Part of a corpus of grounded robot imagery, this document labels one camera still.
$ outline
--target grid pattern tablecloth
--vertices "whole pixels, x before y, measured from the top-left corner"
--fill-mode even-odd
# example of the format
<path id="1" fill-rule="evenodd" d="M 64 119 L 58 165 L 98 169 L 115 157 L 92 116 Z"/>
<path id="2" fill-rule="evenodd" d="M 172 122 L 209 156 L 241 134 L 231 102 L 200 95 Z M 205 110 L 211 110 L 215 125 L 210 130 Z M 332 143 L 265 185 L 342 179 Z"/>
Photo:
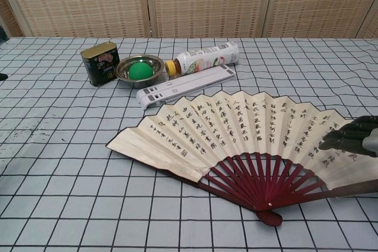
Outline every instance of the grid pattern tablecloth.
<path id="1" fill-rule="evenodd" d="M 141 110 L 115 80 L 89 84 L 80 51 L 108 39 L 13 38 L 0 46 L 0 251 L 378 251 L 378 195 L 254 213 L 105 148 Z M 219 90 L 289 95 L 345 117 L 378 114 L 378 40 L 236 38 Z M 227 39 L 114 38 L 121 58 L 174 58 Z"/>

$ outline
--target paper fan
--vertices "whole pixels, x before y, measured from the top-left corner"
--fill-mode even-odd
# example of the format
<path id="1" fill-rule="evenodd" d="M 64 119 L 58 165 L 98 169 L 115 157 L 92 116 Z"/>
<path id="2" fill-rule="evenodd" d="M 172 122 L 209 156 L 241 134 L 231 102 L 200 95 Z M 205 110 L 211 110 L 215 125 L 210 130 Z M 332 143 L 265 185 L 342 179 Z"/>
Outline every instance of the paper fan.
<path id="1" fill-rule="evenodd" d="M 107 147 L 279 225 L 274 208 L 378 191 L 377 158 L 318 148 L 349 122 L 287 96 L 221 91 L 163 105 Z"/>

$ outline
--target metal bowl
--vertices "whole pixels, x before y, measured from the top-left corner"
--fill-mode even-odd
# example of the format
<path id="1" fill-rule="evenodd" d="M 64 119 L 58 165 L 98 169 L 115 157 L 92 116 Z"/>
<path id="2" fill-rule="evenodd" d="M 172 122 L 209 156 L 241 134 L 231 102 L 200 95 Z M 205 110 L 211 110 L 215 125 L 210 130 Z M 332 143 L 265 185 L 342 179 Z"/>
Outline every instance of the metal bowl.
<path id="1" fill-rule="evenodd" d="M 137 62 L 145 62 L 150 65 L 152 67 L 153 75 L 143 80 L 129 79 L 129 69 L 131 65 Z M 164 61 L 162 59 L 154 55 L 141 54 L 121 60 L 115 68 L 115 74 L 120 80 L 127 82 L 133 88 L 141 89 L 153 85 L 163 70 Z"/>

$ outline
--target bottle cap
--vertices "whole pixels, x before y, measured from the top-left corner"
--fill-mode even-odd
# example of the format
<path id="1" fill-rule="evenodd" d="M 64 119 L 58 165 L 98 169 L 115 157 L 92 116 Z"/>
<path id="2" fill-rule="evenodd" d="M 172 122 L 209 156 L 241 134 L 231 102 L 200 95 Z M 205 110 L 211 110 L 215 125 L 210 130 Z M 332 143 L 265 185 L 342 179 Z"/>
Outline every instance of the bottle cap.
<path id="1" fill-rule="evenodd" d="M 173 60 L 168 60 L 165 62 L 165 70 L 169 76 L 176 75 L 176 66 Z"/>

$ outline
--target canned meat tin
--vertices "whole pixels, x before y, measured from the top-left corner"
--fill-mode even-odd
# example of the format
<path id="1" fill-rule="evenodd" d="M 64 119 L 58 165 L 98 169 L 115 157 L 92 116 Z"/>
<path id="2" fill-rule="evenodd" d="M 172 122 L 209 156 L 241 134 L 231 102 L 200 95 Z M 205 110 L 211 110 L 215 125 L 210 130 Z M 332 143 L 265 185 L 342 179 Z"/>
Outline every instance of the canned meat tin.
<path id="1" fill-rule="evenodd" d="M 115 78 L 114 68 L 119 63 L 119 56 L 114 42 L 104 42 L 80 54 L 92 85 L 98 87 Z"/>

